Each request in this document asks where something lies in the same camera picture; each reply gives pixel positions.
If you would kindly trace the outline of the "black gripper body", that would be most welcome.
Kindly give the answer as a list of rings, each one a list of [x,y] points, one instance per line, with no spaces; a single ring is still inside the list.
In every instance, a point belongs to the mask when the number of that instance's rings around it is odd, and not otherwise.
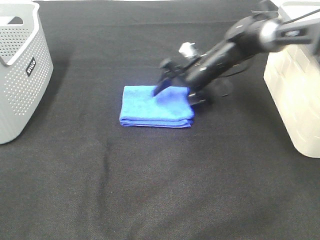
[[[186,87],[201,91],[234,65],[244,60],[244,53],[234,42],[221,41],[205,54],[200,55],[193,43],[184,42],[178,52],[189,60],[185,66],[167,58],[161,62],[163,72],[174,74]]]

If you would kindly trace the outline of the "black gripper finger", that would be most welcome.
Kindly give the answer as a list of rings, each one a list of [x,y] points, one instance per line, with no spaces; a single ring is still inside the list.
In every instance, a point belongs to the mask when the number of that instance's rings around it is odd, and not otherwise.
[[[187,100],[191,106],[198,106],[204,104],[211,105],[213,103],[211,95],[204,90],[192,91],[188,95]]]
[[[175,78],[175,75],[173,73],[163,72],[157,82],[157,86],[152,92],[152,96],[155,97],[160,92],[170,87],[172,85],[172,81],[174,78]]]

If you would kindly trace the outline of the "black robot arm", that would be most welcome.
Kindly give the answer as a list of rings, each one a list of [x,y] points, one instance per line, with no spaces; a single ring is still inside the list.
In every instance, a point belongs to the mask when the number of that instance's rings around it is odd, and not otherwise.
[[[191,91],[188,96],[194,104],[207,100],[203,89],[236,65],[260,53],[277,53],[288,45],[309,45],[311,54],[320,53],[320,20],[309,16],[314,10],[300,17],[283,20],[278,11],[272,11],[269,0],[262,0],[263,10],[254,11],[237,21],[225,33],[223,40],[201,54],[191,42],[184,42],[179,53],[188,59],[180,65],[167,58],[153,96],[170,87],[173,79],[179,79]]]

